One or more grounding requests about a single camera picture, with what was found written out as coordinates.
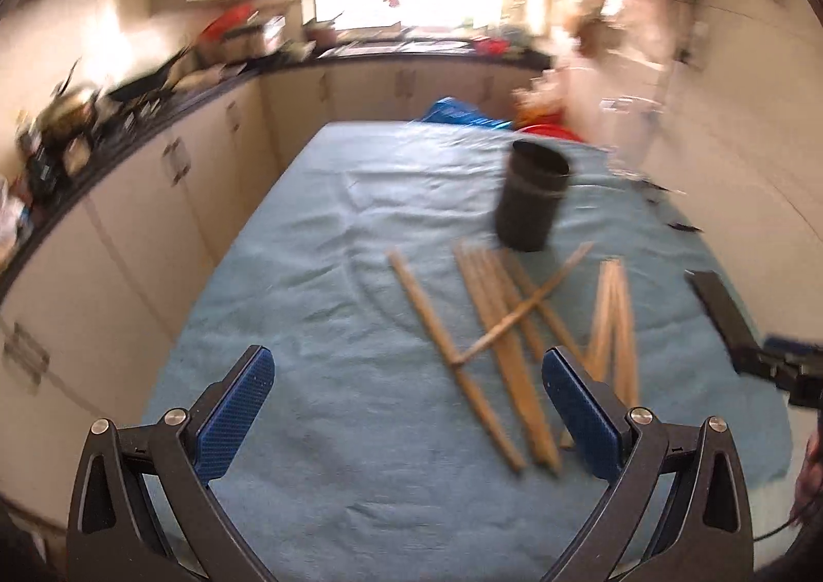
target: blue gripper pad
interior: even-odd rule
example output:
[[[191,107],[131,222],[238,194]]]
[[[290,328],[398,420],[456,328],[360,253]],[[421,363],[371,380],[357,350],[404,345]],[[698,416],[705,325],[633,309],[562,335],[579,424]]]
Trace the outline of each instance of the blue gripper pad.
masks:
[[[274,359],[261,348],[215,408],[195,441],[201,482],[222,478],[274,385]]]
[[[614,482],[623,467],[620,437],[580,376],[552,348],[543,356],[542,378],[543,388],[587,466],[597,478]],[[599,385],[591,379],[588,382],[592,388]]]

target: cabinet door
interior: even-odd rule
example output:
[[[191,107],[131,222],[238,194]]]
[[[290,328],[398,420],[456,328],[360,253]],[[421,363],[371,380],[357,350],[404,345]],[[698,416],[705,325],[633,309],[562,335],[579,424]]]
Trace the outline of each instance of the cabinet door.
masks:
[[[281,174],[273,138],[263,116],[257,79],[225,96],[225,119],[231,131],[248,215],[254,213]]]
[[[489,118],[514,120],[512,90],[530,88],[532,78],[539,77],[540,71],[495,64],[486,67],[483,75],[480,110]]]
[[[269,123],[281,169],[332,119],[328,68],[278,71],[262,78]]]
[[[486,66],[450,60],[412,62],[406,66],[410,75],[409,118],[421,119],[435,101],[443,97],[480,103]]]
[[[168,144],[167,134],[155,137],[92,189],[87,201],[130,281],[176,338],[214,262],[183,186],[170,180]]]
[[[171,338],[98,230],[85,202],[73,208],[15,279],[0,317],[48,352],[49,370],[98,416],[137,424]]]
[[[42,383],[31,394],[3,376],[0,417],[0,492],[35,515],[66,526],[77,465],[95,416],[51,383]]]
[[[223,259],[248,217],[225,116],[228,104],[225,96],[215,99],[169,130],[176,156],[188,170],[182,181],[184,193],[215,263]]]
[[[329,71],[335,120],[407,120],[408,76],[395,62],[340,62]]]

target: frying pan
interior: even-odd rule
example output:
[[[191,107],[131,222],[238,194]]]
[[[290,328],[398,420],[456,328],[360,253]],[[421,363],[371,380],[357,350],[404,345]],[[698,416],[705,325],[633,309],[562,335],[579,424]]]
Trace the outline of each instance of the frying pan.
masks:
[[[174,63],[180,60],[186,53],[188,53],[188,46],[175,53],[173,57],[167,62],[164,62],[162,66],[158,67],[155,71],[133,78],[122,84],[122,86],[110,90],[106,96],[114,101],[125,103],[136,100],[137,97],[142,97],[154,90],[159,90],[169,79],[171,67],[174,67]]]

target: cable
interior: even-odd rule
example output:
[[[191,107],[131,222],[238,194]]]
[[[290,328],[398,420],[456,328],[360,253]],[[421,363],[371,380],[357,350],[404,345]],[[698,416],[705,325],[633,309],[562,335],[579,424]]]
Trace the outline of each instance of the cable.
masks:
[[[803,515],[805,515],[808,512],[809,508],[815,505],[815,503],[821,496],[823,496],[823,482],[820,483],[820,486],[817,488],[817,492],[815,492],[814,496],[812,496],[812,498],[809,499],[809,502],[806,503],[799,511],[797,511],[796,515],[793,515],[793,517],[787,519],[776,529],[772,529],[771,531],[767,531],[765,534],[758,536],[757,538],[755,538],[755,542],[760,542],[761,540],[766,540],[767,538],[776,536],[784,529],[790,527],[793,523],[797,521],[797,519],[800,519]]]

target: pot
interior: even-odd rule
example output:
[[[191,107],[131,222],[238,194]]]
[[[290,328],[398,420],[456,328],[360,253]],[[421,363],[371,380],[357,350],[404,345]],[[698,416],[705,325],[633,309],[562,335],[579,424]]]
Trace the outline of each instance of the pot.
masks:
[[[65,144],[77,134],[94,127],[97,121],[95,102],[100,88],[90,83],[81,83],[67,89],[76,67],[77,62],[71,67],[63,85],[55,91],[52,103],[37,116],[37,127],[43,134],[44,145]]]

